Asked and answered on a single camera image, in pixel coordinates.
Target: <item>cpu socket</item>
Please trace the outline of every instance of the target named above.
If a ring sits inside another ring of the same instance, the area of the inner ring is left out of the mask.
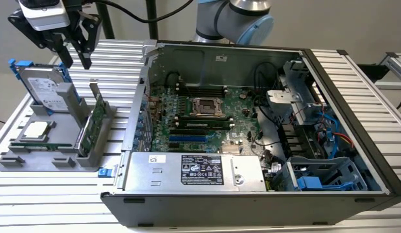
[[[190,115],[196,117],[224,117],[222,100],[219,98],[194,98]]]

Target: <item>metal pole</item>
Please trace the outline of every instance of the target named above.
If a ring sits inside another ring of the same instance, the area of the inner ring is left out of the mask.
[[[156,18],[155,0],[145,0],[145,4],[147,4],[147,18],[153,19],[153,18]],[[159,28],[157,28],[156,22],[148,24],[148,30],[149,30],[149,39],[157,40],[159,39]]]
[[[104,29],[104,34],[107,39],[115,39],[113,35],[113,29],[112,29],[112,24],[111,24],[111,17],[109,17],[109,12],[107,5],[101,3],[96,3],[96,10],[97,14],[103,20],[103,29]]]

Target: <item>sticker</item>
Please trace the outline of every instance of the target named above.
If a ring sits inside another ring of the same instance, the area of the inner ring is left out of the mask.
[[[224,185],[222,156],[182,155],[183,185]]]
[[[164,162],[165,162],[164,154],[149,155],[148,163],[164,163]]]
[[[28,81],[42,105],[53,111],[67,111],[68,106],[63,97],[56,93],[56,83],[49,79],[40,78],[28,78]]]
[[[227,56],[216,56],[215,61],[216,62],[226,62],[227,61]]]

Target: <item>power supply label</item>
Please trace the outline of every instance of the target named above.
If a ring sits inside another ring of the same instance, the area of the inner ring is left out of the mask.
[[[224,185],[222,156],[182,155],[183,185]]]

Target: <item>hard drive label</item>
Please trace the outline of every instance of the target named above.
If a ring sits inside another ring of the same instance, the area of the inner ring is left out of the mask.
[[[222,156],[182,155],[183,185],[224,185]]]
[[[41,104],[53,111],[67,111],[68,106],[63,97],[57,95],[57,85],[51,79],[28,78]]]

